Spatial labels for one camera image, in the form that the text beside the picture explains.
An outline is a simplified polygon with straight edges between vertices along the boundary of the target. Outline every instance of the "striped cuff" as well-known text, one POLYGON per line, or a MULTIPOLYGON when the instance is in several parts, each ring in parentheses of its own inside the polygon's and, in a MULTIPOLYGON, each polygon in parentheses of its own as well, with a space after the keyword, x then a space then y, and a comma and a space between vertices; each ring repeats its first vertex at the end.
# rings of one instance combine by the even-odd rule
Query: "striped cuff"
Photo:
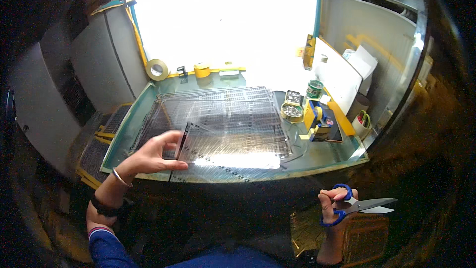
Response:
POLYGON ((111 234, 112 236, 116 237, 116 235, 114 235, 114 233, 112 233, 112 232, 110 231, 110 229, 108 229, 108 228, 105 228, 105 227, 95 227, 95 228, 92 228, 91 231, 89 231, 88 239, 91 240, 92 234, 94 234, 94 233, 96 233, 96 232, 99 232, 99 231, 108 232, 108 233, 111 234))

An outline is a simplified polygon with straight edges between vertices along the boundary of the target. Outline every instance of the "bright window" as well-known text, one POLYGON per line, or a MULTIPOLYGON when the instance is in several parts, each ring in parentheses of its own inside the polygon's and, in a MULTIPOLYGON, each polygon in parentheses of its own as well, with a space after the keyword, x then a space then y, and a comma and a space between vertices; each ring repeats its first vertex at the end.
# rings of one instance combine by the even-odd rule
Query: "bright window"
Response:
POLYGON ((300 70, 296 49, 312 34, 316 13, 316 0, 136 1, 148 59, 161 59, 172 72, 225 61, 253 74, 300 70))

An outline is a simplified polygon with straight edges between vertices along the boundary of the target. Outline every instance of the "person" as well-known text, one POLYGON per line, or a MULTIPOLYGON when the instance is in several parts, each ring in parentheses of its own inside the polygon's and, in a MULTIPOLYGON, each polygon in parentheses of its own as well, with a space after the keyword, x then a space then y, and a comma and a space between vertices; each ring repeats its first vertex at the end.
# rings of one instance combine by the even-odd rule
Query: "person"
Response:
MULTIPOLYGON (((89 251, 97 267, 138 267, 116 238, 112 225, 117 220, 118 209, 123 205, 123 195, 132 187, 131 182, 138 173, 155 173, 162 170, 187 170, 188 164, 179 160, 162 158, 164 149, 175 149, 180 139, 179 131, 168 131, 151 138, 132 156, 125 159, 96 190, 89 202, 86 224, 89 234, 89 251)), ((352 190, 358 199, 357 191, 352 190)), ((347 190, 336 188, 321 190, 318 195, 324 223, 336 220, 333 208, 344 208, 342 199, 347 190)), ((321 267, 339 267, 342 262, 344 229, 352 215, 336 226, 326 229, 316 261, 321 267)), ((169 267, 281 267, 268 255, 249 247, 236 248, 232 253, 218 248, 211 249, 194 259, 169 267)))

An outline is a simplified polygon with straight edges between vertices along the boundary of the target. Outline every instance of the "blue scissors handle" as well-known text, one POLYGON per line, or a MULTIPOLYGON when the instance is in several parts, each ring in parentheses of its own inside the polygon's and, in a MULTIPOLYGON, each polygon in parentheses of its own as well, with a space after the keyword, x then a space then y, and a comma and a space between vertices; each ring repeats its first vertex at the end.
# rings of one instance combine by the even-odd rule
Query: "blue scissors handle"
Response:
MULTIPOLYGON (((343 184, 343 183, 338 183, 336 185, 334 185, 334 187, 332 189, 335 189, 335 188, 346 188, 347 189, 347 195, 344 197, 344 201, 347 201, 349 200, 351 197, 353 197, 354 195, 352 194, 352 189, 350 188, 350 186, 348 186, 347 184, 343 184)), ((338 209, 335 209, 334 208, 334 214, 337 214, 339 215, 339 217, 336 219, 335 222, 333 222, 332 224, 325 224, 324 223, 324 216, 321 217, 321 226, 323 227, 332 227, 332 226, 335 226, 337 225, 338 223, 342 222, 342 220, 344 219, 344 217, 346 217, 346 212, 344 210, 338 210, 338 209)))

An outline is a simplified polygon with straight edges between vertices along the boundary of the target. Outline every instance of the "lid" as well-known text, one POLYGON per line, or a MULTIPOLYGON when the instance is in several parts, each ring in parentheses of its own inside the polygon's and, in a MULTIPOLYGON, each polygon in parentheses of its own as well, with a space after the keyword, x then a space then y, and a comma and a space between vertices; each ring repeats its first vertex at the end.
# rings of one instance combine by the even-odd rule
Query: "lid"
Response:
POLYGON ((324 84, 322 84, 322 82, 318 80, 310 80, 307 85, 315 90, 324 89, 324 84))
POLYGON ((196 68, 196 69, 204 69, 204 68, 210 67, 210 63, 199 62, 199 63, 195 64, 193 67, 196 68))

